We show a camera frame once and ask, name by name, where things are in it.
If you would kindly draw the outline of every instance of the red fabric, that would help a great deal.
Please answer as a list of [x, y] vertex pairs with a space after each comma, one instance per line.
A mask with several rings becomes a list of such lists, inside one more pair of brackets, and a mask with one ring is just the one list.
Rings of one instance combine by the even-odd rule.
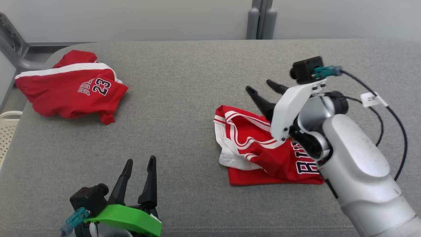
[[264, 116], [226, 105], [216, 109], [215, 115], [214, 121], [225, 125], [226, 137], [235, 143], [238, 153], [262, 167], [257, 170], [229, 167], [230, 184], [324, 182], [316, 163], [299, 144], [291, 140], [282, 144], [270, 135], [270, 124]]
[[56, 68], [21, 73], [15, 83], [41, 115], [74, 119], [99, 113], [108, 125], [115, 121], [113, 114], [128, 87], [119, 83], [107, 65], [88, 61], [96, 61], [95, 54], [73, 50]]

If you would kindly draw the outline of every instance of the gray table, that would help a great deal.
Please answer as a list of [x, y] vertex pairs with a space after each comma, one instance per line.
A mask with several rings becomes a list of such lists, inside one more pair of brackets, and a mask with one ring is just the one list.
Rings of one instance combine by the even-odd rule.
[[[400, 115], [409, 137], [407, 164], [398, 183], [421, 213], [421, 44], [380, 40], [259, 40], [90, 43], [55, 53], [52, 67], [72, 49], [95, 52], [128, 87], [105, 126], [97, 115], [68, 120], [24, 110], [0, 172], [0, 236], [57, 237], [72, 213], [69, 197], [83, 186], [112, 188], [125, 161], [134, 160], [126, 203], [135, 204], [150, 155], [157, 157], [158, 213], [164, 237], [356, 236], [324, 185], [230, 186], [219, 165], [213, 116], [221, 105], [258, 113], [244, 87], [271, 101], [265, 80], [288, 86], [293, 62], [322, 55], [378, 91]], [[352, 97], [366, 92], [345, 76], [327, 90]], [[377, 118], [350, 102], [349, 116], [372, 140]], [[384, 108], [380, 149], [396, 172], [402, 135]]]

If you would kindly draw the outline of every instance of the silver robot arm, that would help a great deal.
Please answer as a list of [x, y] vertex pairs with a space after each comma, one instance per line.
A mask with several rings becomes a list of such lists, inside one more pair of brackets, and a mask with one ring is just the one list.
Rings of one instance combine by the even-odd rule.
[[272, 136], [282, 141], [291, 136], [317, 161], [320, 174], [360, 236], [421, 237], [421, 220], [390, 176], [386, 158], [345, 115], [348, 102], [344, 96], [339, 92], [320, 94], [325, 87], [324, 74], [316, 76], [321, 72], [307, 67], [323, 67], [321, 58], [294, 63], [291, 76], [301, 85], [288, 89], [267, 81], [283, 94], [277, 104], [246, 87], [271, 121]]

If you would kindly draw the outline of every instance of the teal connector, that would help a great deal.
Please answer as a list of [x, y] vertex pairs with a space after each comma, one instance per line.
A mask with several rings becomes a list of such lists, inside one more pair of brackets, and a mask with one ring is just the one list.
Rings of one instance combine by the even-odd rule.
[[77, 209], [67, 220], [66, 224], [60, 227], [61, 237], [69, 236], [89, 216], [89, 211], [84, 207]]
[[314, 79], [325, 79], [328, 76], [341, 76], [341, 66], [317, 67], [314, 69]]

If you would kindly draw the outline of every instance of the perforated basket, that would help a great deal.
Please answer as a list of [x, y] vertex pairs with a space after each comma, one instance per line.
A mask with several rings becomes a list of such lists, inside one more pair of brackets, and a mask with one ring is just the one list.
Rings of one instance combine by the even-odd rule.
[[7, 116], [22, 115], [21, 111], [9, 111], [0, 114], [0, 169], [18, 125], [18, 118], [6, 118]]

